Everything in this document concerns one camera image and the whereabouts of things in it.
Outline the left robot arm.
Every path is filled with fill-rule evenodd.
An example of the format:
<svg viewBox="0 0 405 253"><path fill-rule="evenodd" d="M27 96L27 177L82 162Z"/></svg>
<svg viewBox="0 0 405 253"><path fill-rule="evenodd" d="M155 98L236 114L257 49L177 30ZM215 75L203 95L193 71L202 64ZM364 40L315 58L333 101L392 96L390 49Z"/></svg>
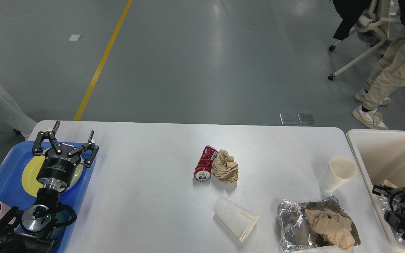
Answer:
<svg viewBox="0 0 405 253"><path fill-rule="evenodd" d="M63 253L99 147L59 142L53 128L13 147L0 166L0 253Z"/></svg>

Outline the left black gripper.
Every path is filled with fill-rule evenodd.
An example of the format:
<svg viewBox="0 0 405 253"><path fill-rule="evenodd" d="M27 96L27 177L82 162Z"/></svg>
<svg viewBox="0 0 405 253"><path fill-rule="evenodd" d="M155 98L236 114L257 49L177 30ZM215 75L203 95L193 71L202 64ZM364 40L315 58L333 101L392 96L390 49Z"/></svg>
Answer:
<svg viewBox="0 0 405 253"><path fill-rule="evenodd" d="M65 192L73 187L82 174L83 166L90 168L99 151L99 146L92 142L94 131L90 132L88 141L78 147L61 146L55 133L59 129L60 122L56 121L51 131L39 131L32 146L32 155L43 154L42 143L48 140L51 148L44 152L44 160L36 176L36 180L42 186L48 186L59 192ZM82 154L91 151L89 157L82 160Z"/></svg>

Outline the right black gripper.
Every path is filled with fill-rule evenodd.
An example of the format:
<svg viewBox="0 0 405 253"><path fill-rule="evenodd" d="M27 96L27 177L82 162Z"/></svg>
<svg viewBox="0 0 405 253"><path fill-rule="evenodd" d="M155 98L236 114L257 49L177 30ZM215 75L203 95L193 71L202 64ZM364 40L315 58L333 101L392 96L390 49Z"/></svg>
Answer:
<svg viewBox="0 0 405 253"><path fill-rule="evenodd" d="M405 220L405 187L392 188L385 184L375 184L372 193L377 196L389 197L390 210L384 213L384 219L396 232L404 232Z"/></svg>

